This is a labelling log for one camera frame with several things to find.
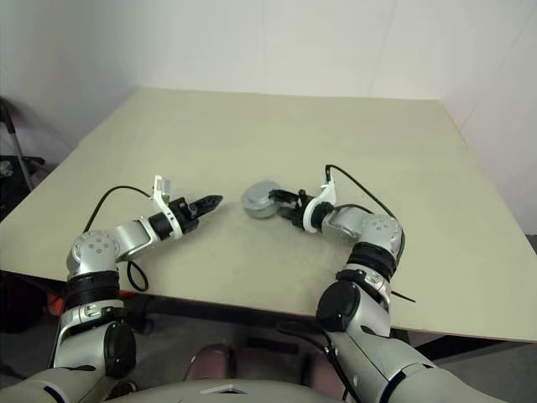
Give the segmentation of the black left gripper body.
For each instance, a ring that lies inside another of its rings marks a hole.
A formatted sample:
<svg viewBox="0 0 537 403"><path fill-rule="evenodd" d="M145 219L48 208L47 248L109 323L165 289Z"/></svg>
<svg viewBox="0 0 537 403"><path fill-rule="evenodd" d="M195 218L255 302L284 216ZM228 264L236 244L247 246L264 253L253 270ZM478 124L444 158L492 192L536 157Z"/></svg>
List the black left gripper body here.
<svg viewBox="0 0 537 403"><path fill-rule="evenodd" d="M175 216L183 235L197 229L199 225L200 203L193 201L188 203L184 197L177 198L169 204L169 208Z"/></svg>

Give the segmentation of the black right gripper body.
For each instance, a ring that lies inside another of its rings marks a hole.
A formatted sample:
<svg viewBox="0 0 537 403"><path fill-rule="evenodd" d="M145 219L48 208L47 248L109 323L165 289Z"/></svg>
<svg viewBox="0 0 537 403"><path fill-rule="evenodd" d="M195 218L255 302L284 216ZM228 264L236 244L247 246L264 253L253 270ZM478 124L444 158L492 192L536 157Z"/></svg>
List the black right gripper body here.
<svg viewBox="0 0 537 403"><path fill-rule="evenodd" d="M294 206L290 210L290 221L292 224L304 230L304 216L305 209L308 207L310 202L313 200L312 196L309 196L304 189L299 189L298 194L295 200Z"/></svg>

